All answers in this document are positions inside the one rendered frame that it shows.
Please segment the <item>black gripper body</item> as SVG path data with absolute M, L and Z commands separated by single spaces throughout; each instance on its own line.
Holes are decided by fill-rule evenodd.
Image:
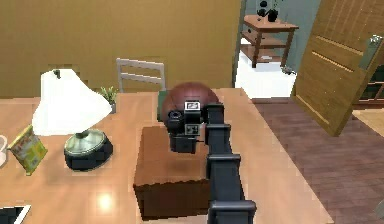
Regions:
M 197 129 L 185 123 L 184 114 L 173 110 L 168 113 L 167 131 L 170 139 L 170 149 L 177 153 L 196 152 Z

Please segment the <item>brown wooden box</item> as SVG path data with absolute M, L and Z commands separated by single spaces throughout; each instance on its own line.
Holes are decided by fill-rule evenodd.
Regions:
M 133 189 L 143 221 L 207 214 L 207 153 L 203 143 L 195 154 L 172 152 L 165 127 L 142 129 Z

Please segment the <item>dark green flat item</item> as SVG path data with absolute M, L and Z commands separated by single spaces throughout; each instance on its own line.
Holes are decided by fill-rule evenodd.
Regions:
M 158 105 L 157 105 L 157 120 L 163 122 L 166 119 L 166 107 L 164 102 L 168 95 L 167 90 L 162 90 L 158 92 Z

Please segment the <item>small green house plant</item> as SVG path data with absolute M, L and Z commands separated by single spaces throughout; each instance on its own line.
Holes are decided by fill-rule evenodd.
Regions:
M 100 94 L 108 101 L 111 106 L 111 114 L 114 114 L 116 112 L 117 90 L 113 86 L 109 88 L 102 87 Z

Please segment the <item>light wooden table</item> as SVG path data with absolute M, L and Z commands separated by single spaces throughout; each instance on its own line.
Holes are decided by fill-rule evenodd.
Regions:
M 333 224 L 318 197 L 241 89 L 216 92 L 232 127 L 231 145 L 242 157 L 247 198 L 257 204 L 255 224 Z M 116 113 L 99 123 L 114 145 L 112 158 L 89 172 L 65 164 L 65 137 L 43 138 L 48 153 L 32 175 L 15 157 L 0 168 L 0 207 L 30 205 L 23 224 L 204 224 L 203 217 L 142 221 L 132 188 L 141 131 L 154 126 L 157 95 L 123 93 Z

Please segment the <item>white slatted chair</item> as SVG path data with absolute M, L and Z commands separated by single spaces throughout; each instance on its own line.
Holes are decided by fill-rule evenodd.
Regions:
M 154 77 L 154 76 L 126 73 L 122 71 L 123 66 L 156 70 L 160 73 L 160 76 Z M 145 82 L 145 83 L 159 84 L 161 86 L 162 91 L 166 90 L 165 66 L 163 63 L 117 58 L 116 67 L 117 67 L 117 74 L 118 74 L 119 90 L 121 93 L 123 93 L 124 79 Z

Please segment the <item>white lamp with black base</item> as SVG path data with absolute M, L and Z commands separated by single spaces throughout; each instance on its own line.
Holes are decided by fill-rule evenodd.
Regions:
M 110 103 L 87 87 L 72 69 L 53 69 L 40 77 L 40 102 L 32 127 L 38 136 L 69 135 L 63 148 L 68 168 L 89 171 L 113 154 L 106 134 L 93 126 L 112 112 Z

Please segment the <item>brown wooden shelf table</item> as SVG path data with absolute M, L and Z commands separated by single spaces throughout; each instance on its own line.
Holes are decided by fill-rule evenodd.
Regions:
M 248 44 L 241 44 L 240 50 L 250 59 L 252 67 L 255 68 L 258 63 L 277 61 L 284 67 L 298 26 L 279 19 L 269 22 L 267 17 L 258 15 L 246 15 L 244 24 L 247 29 L 241 32 L 241 37 Z M 274 38 L 273 33 L 287 33 L 287 40 L 283 42 Z

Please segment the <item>green and yellow book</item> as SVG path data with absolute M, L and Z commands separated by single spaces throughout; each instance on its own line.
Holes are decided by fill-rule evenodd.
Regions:
M 27 176 L 34 173 L 48 152 L 39 137 L 34 133 L 32 125 L 28 125 L 20 132 L 8 146 L 8 149 L 24 168 Z

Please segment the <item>black plant pot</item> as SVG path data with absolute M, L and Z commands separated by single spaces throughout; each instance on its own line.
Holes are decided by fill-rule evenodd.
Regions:
M 272 0 L 272 6 L 267 12 L 267 17 L 269 22 L 275 22 L 277 20 L 279 10 L 278 7 L 284 0 Z

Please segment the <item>black round vase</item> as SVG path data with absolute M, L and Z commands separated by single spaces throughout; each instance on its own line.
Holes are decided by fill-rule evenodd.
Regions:
M 257 15 L 260 17 L 265 17 L 268 15 L 269 11 L 267 10 L 268 2 L 262 0 L 259 4 L 260 8 L 257 10 Z

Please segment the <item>wooden room door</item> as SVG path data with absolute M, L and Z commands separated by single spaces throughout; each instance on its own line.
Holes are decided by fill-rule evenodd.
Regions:
M 373 34 L 380 44 L 369 44 Z M 291 97 L 338 136 L 382 64 L 384 0 L 321 0 Z

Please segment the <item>white mug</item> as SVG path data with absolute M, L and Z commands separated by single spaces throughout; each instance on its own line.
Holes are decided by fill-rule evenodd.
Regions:
M 0 135 L 0 168 L 3 167 L 7 161 L 7 146 L 7 138 L 4 135 Z

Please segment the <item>white-framed tablet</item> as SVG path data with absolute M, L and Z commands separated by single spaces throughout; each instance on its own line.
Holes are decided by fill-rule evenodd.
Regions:
M 30 205 L 0 208 L 0 224 L 22 224 L 30 208 Z

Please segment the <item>dark wooden shelf unit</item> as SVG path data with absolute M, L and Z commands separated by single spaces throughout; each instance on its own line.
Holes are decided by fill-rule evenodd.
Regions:
M 384 64 L 379 65 L 368 82 L 354 110 L 384 108 Z

